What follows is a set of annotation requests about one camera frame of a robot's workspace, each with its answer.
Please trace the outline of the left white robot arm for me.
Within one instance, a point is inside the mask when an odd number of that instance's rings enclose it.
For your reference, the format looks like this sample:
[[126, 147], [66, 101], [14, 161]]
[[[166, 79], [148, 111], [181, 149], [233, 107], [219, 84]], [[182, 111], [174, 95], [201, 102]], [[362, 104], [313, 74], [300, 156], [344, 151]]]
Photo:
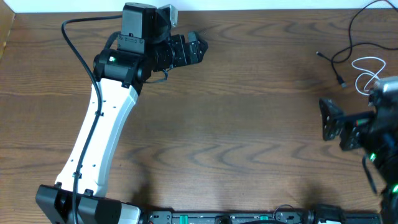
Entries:
[[112, 33], [87, 68], [90, 104], [67, 163], [54, 185], [41, 185], [35, 201], [52, 223], [142, 221], [137, 206], [107, 198], [109, 171], [123, 129], [154, 72], [200, 63], [208, 44], [198, 33], [172, 35], [178, 11], [128, 2]]

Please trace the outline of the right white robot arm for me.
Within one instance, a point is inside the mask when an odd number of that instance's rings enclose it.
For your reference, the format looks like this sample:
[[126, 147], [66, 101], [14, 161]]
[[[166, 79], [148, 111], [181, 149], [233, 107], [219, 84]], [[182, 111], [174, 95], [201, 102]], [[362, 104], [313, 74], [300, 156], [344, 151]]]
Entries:
[[319, 99], [323, 140], [340, 138], [342, 151], [363, 149], [386, 183], [381, 192], [383, 223], [397, 223], [397, 105], [369, 102], [374, 110], [345, 114], [334, 102]]

